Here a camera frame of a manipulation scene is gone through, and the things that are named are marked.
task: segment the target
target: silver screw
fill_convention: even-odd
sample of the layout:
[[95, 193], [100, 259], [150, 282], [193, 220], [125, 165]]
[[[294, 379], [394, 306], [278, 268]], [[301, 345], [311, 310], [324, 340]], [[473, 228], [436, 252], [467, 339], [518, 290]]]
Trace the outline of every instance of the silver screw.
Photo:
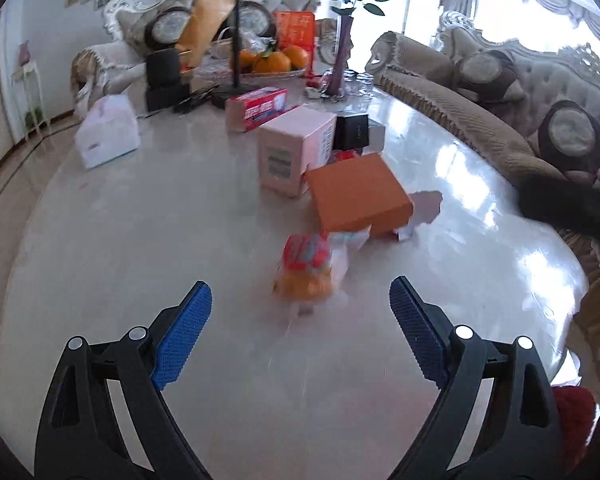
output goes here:
[[68, 344], [69, 350], [77, 350], [81, 346], [82, 346], [82, 338], [81, 337], [72, 338]]
[[471, 339], [474, 336], [474, 331], [465, 325], [460, 325], [456, 328], [456, 335], [462, 339]]
[[133, 341], [140, 341], [141, 339], [144, 339], [144, 336], [146, 336], [144, 327], [136, 326], [129, 331], [129, 339]]
[[518, 338], [518, 344], [525, 350], [531, 350], [534, 347], [533, 341], [524, 335]]

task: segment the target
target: marble table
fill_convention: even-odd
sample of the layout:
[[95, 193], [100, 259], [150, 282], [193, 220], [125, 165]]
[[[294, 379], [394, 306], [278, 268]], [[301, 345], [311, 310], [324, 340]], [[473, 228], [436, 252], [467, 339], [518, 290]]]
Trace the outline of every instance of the marble table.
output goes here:
[[[212, 315], [164, 397], [216, 480], [388, 477], [438, 393], [389, 308], [402, 274], [483, 338], [528, 335], [555, 373], [586, 291], [577, 259], [550, 227], [520, 218], [512, 187], [442, 127], [379, 91], [367, 105], [387, 126], [396, 177], [408, 192], [441, 191], [442, 211], [407, 241], [371, 239], [342, 292], [311, 316], [271, 294], [286, 238], [317, 229], [310, 197], [261, 189], [254, 133], [227, 134], [220, 110], [142, 120], [142, 146], [91, 171], [68, 155], [24, 233], [0, 334], [0, 432], [27, 467], [68, 339], [117, 340], [196, 280], [213, 290]], [[130, 453], [147, 466], [111, 388]]]

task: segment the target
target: orange fruit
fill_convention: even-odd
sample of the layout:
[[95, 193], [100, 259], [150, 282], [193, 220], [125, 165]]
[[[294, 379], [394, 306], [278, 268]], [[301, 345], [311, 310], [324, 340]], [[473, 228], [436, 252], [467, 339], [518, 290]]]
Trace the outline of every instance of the orange fruit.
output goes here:
[[289, 72], [289, 70], [291, 70], [291, 61], [282, 52], [271, 52], [268, 56], [264, 55], [253, 67], [256, 74], [277, 74]]
[[302, 70], [309, 66], [309, 53], [304, 48], [297, 45], [291, 45], [282, 52], [289, 58], [291, 65], [293, 65], [296, 70]]
[[[240, 70], [251, 70], [253, 65], [256, 63], [257, 56], [252, 54], [249, 50], [240, 51]], [[234, 56], [229, 58], [229, 68], [234, 67]]]

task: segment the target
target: beige sofa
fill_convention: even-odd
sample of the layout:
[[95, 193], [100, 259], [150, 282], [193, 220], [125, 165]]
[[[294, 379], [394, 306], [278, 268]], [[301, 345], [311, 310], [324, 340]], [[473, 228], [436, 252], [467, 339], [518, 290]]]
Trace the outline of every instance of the beige sofa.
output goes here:
[[[457, 12], [442, 16], [439, 43], [441, 52], [387, 32], [372, 47], [366, 70], [374, 74], [378, 86], [444, 126], [514, 186], [530, 172], [563, 178], [536, 157], [527, 139], [562, 99], [577, 102], [600, 121], [600, 60], [590, 46], [564, 48], [556, 54], [529, 50], [517, 40], [491, 43]], [[457, 60], [493, 48], [514, 61], [526, 98], [487, 111], [450, 87]], [[600, 245], [573, 233], [560, 235], [589, 277], [589, 292], [575, 320], [592, 347], [600, 379]]]
[[[310, 10], [315, 12], [320, 0], [249, 0], [262, 4], [270, 12], [276, 10]], [[195, 0], [158, 0], [146, 5], [133, 0], [113, 0], [104, 8], [104, 27], [113, 42], [93, 45], [78, 54], [72, 63], [71, 86], [74, 110], [85, 118], [94, 102], [106, 94], [123, 92], [144, 76], [144, 57], [149, 53], [144, 44], [144, 28], [159, 13], [173, 7], [192, 8]], [[335, 43], [334, 20], [317, 25], [320, 43], [318, 60]]]

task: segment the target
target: blue gripper pad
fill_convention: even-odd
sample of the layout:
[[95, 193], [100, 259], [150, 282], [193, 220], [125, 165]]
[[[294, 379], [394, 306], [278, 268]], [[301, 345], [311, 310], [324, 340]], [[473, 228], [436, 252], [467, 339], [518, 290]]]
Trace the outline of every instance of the blue gripper pad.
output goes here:
[[211, 289], [202, 284], [189, 298], [158, 344], [151, 378], [159, 390], [178, 379], [198, 336], [211, 314]]
[[425, 304], [404, 276], [393, 280], [389, 302], [422, 374], [441, 390], [449, 379], [446, 345], [429, 319]]

